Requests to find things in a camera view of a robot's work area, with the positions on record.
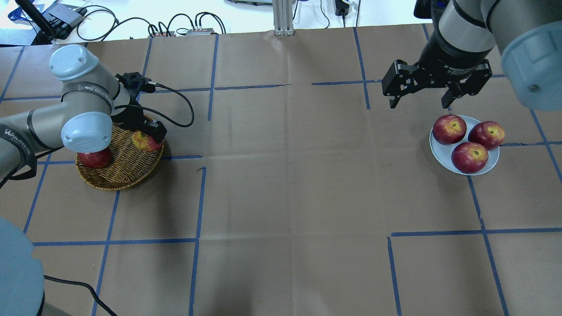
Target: plate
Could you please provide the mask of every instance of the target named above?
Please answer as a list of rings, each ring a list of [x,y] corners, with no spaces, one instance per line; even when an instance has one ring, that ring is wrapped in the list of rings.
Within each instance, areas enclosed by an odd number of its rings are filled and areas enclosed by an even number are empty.
[[[486,166],[484,166],[484,168],[478,172],[464,173],[453,165],[453,162],[451,160],[451,154],[453,153],[453,150],[456,148],[456,146],[467,142],[469,132],[472,130],[474,126],[476,126],[476,124],[480,123],[479,120],[473,119],[470,116],[464,116],[464,115],[459,115],[459,116],[463,118],[463,120],[466,122],[466,135],[464,135],[462,141],[456,144],[451,144],[451,145],[440,144],[433,136],[433,128],[431,128],[431,131],[429,132],[429,147],[431,148],[431,153],[433,154],[433,157],[435,157],[435,159],[437,159],[437,161],[442,166],[444,166],[447,170],[458,174],[479,175],[492,170],[492,168],[497,164],[497,161],[500,159],[499,147],[496,147],[488,151],[488,162],[486,163]]]

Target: apple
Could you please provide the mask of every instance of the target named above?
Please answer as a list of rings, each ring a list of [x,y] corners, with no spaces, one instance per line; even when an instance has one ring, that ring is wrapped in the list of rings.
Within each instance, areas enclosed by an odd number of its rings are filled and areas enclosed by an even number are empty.
[[[487,150],[492,150],[501,145],[505,139],[504,128],[494,121],[485,121],[476,124],[468,133],[468,141],[476,142],[484,146]]]
[[[157,151],[162,147],[162,142],[157,143],[152,136],[144,134],[140,130],[133,133],[133,144],[144,151]]]
[[[443,145],[458,143],[466,134],[466,122],[457,115],[444,115],[433,124],[433,137]]]
[[[79,152],[78,158],[84,167],[98,169],[107,166],[111,162],[113,154],[111,153],[111,149],[108,147],[98,152]]]
[[[461,172],[475,173],[486,166],[488,151],[479,143],[465,142],[453,150],[451,160]]]

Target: woven basket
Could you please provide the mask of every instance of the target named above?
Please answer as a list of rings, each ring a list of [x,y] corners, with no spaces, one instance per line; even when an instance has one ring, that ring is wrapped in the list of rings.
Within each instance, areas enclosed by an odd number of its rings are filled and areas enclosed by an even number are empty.
[[[104,168],[84,167],[76,155],[76,169],[82,180],[98,190],[118,191],[130,188],[146,178],[162,158],[164,141],[159,150],[147,152],[133,144],[132,136],[133,132],[130,130],[114,126],[109,145],[113,160]]]

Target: white floor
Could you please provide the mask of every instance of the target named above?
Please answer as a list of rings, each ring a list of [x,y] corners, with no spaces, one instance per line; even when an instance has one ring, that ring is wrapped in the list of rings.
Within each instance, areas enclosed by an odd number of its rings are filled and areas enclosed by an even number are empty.
[[[212,12],[223,20],[227,33],[248,33],[258,31],[268,31],[273,29],[273,8],[271,5],[254,6],[247,3],[233,3],[228,0],[59,0],[60,3],[74,6],[100,5],[110,8],[120,21],[130,17],[142,17],[152,24],[159,21],[168,24],[170,18],[176,13],[185,13],[192,19],[195,14],[208,11]],[[359,26],[368,25],[396,25],[414,24],[428,22],[414,17],[415,0],[362,0],[360,7]],[[294,19],[295,29],[320,29],[328,25],[326,18],[320,10],[320,4],[330,19],[330,28],[343,27],[340,16],[334,13],[334,0],[306,0],[300,1]],[[14,5],[13,0],[0,0],[0,28],[29,28],[28,25],[17,25],[7,18],[9,8]],[[355,26],[357,9],[351,8],[350,14],[346,17],[346,26]],[[80,34],[84,38],[95,38],[111,27],[112,17],[109,14],[100,12],[92,15],[80,26]],[[215,20],[206,16],[203,19],[203,27],[220,28]],[[106,40],[145,38],[148,24],[141,20],[132,20],[116,28]],[[191,28],[189,21],[185,17],[178,17],[171,25],[171,30],[178,28]],[[59,43],[82,42],[73,31],[67,40],[59,40]]]

